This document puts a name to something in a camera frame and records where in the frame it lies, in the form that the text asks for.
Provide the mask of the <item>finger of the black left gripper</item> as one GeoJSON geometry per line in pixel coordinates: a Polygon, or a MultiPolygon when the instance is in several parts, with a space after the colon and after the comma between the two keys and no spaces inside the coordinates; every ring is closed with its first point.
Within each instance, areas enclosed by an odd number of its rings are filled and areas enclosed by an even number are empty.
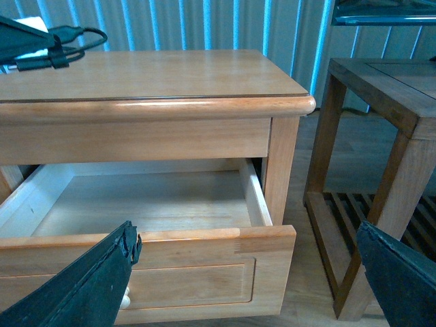
{"type": "Polygon", "coordinates": [[[15,58],[48,50],[55,45],[54,36],[48,32],[39,16],[11,19],[1,16],[1,64],[15,58]]]}

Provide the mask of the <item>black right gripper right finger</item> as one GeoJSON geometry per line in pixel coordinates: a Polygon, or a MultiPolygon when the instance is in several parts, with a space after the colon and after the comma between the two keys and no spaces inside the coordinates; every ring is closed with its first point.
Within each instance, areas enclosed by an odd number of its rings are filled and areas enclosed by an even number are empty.
{"type": "Polygon", "coordinates": [[[369,285],[390,326],[435,325],[435,263],[364,221],[357,245],[369,285]]]}

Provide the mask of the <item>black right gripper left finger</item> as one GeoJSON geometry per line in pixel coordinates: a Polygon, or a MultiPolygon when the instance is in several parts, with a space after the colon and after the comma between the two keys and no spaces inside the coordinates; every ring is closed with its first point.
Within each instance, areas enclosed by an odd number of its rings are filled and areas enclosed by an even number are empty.
{"type": "Polygon", "coordinates": [[[142,239],[126,221],[1,313],[2,326],[113,326],[142,239]]]}

